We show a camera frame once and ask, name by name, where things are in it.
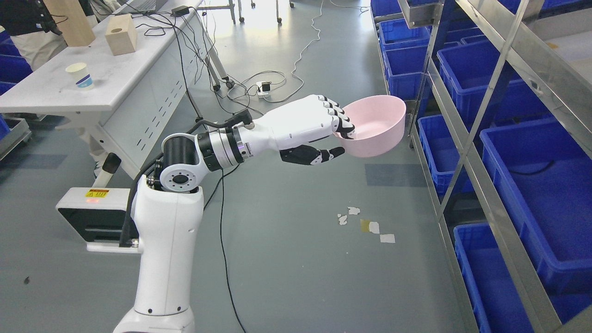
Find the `white table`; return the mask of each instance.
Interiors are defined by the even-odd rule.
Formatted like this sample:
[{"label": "white table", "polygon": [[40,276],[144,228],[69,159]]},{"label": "white table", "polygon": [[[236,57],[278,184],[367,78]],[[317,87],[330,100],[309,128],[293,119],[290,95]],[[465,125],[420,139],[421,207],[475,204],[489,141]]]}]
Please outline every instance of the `white table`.
[{"label": "white table", "polygon": [[[169,0],[160,11],[170,12],[181,5],[197,7],[201,2]],[[201,58],[206,57],[208,50],[212,57],[215,49],[208,37],[205,41],[202,37],[200,16],[190,9],[185,18],[195,31]],[[68,47],[0,96],[0,113],[64,116],[69,122],[60,129],[83,127],[106,151],[121,158],[122,169],[133,178],[184,95],[185,83],[172,29],[165,29],[164,36],[147,37],[144,32],[148,28],[139,27],[136,52],[113,56],[105,39],[108,21],[93,29],[96,39],[88,47]],[[134,18],[134,23],[162,25],[148,17]],[[177,18],[176,25],[193,38],[183,19]],[[191,86],[202,64],[185,46],[180,33],[179,41],[187,84]],[[65,72],[68,65],[76,62],[88,64],[94,89],[77,89]]]}]

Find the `warning label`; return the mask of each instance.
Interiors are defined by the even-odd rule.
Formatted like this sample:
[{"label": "warning label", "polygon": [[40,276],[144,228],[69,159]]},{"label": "warning label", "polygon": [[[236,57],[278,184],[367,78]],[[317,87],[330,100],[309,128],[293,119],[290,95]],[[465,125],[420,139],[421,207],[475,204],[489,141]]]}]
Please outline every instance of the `warning label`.
[{"label": "warning label", "polygon": [[90,189],[85,197],[87,198],[104,198],[109,193],[109,190],[96,190],[94,188]]}]

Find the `laptop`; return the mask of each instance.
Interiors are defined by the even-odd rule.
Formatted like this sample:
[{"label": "laptop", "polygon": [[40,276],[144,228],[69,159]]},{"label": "laptop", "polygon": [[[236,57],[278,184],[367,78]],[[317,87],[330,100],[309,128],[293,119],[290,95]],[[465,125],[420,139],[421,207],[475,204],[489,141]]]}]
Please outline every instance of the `laptop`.
[{"label": "laptop", "polygon": [[119,14],[153,14],[158,12],[168,0],[134,0],[127,4],[126,0],[117,0],[125,6]]}]

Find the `wooden block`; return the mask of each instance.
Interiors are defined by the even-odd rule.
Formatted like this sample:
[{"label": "wooden block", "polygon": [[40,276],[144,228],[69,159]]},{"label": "wooden block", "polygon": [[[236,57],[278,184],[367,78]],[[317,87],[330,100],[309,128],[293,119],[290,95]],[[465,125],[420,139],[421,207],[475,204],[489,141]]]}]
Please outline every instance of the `wooden block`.
[{"label": "wooden block", "polygon": [[105,38],[114,56],[135,52],[138,32],[131,15],[113,16],[107,25]]},{"label": "wooden block", "polygon": [[44,0],[51,15],[55,15],[57,27],[68,46],[88,46],[95,40],[91,25],[78,0]]}]

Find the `yellow sticker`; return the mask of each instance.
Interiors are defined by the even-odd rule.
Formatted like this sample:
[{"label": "yellow sticker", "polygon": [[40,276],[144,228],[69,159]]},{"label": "yellow sticker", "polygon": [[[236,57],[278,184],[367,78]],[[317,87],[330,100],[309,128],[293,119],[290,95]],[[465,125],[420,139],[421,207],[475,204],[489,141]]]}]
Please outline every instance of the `yellow sticker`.
[{"label": "yellow sticker", "polygon": [[104,198],[109,193],[109,190],[96,190],[94,188],[90,189],[85,197],[87,198]]},{"label": "yellow sticker", "polygon": [[370,232],[370,220],[360,219],[360,228],[362,232]]}]

